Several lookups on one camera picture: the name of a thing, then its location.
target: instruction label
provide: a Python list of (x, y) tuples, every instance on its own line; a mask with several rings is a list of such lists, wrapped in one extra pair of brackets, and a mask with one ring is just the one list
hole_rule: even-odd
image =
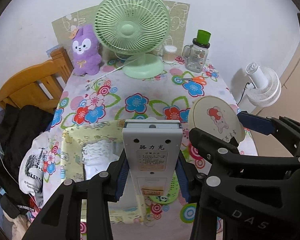
[(137, 151), (139, 171), (165, 171), (168, 151)]

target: white remote control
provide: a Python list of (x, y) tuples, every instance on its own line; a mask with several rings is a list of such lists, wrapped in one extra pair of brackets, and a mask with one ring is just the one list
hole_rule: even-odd
[(180, 121), (126, 120), (122, 136), (137, 195), (167, 195), (182, 141)]

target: floral tablecloth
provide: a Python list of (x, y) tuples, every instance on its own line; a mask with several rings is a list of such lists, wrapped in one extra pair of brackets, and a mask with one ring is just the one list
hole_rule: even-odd
[[(44, 163), (44, 202), (66, 177), (66, 170), (60, 165), (61, 159), (66, 158), (60, 150), (63, 130), (89, 123), (147, 117), (180, 120), (183, 128), (181, 150), (186, 160), (195, 164), (200, 172), (209, 172), (211, 164), (199, 156), (190, 144), (187, 121), (192, 102), (204, 95), (219, 97), (226, 101), (235, 113), (240, 111), (218, 71), (207, 61), (203, 72), (193, 73), (186, 70), (181, 57), (176, 57), (174, 64), (165, 64), (162, 73), (154, 78), (133, 79), (126, 76), (122, 70), (118, 70), (98, 80), (98, 77), (122, 64), (121, 60), (110, 60), (95, 76), (70, 76), (50, 130), (50, 154), (54, 154), (54, 158), (50, 158), (53, 161)], [(195, 82), (179, 79), (198, 76), (204, 80)], [(250, 131), (246, 130), (245, 140), (238, 148), (240, 154), (257, 155)], [(72, 179), (79, 181), (83, 178), (81, 175), (78, 178), (74, 175)], [(145, 204), (146, 216), (135, 220), (135, 224), (112, 225), (114, 236), (118, 239), (130, 239), (132, 234), (134, 238), (139, 236), (143, 239), (189, 239), (195, 204), (186, 203), (181, 192), (172, 203), (157, 203), (146, 197)], [(86, 225), (83, 222), (81, 229), (82, 237), (85, 238)], [(220, 219), (216, 229), (222, 230)]]

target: orange scissors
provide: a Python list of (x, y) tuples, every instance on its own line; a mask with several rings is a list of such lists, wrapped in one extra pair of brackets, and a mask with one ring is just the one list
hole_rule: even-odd
[(194, 77), (194, 78), (179, 78), (179, 80), (193, 81), (193, 82), (196, 82), (203, 86), (205, 86), (207, 84), (207, 82), (204, 80), (204, 77), (202, 77), (202, 76), (198, 76), (198, 77)]

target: black lid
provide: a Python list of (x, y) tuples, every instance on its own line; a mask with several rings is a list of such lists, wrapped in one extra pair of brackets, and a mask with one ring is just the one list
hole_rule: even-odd
[(197, 38), (194, 38), (194, 39), (192, 40), (192, 43), (193, 43), (194, 45), (198, 46), (198, 47), (201, 47), (201, 48), (205, 48), (205, 49), (210, 48), (210, 43), (208, 43), (208, 44), (201, 44), (201, 43), (197, 42)]

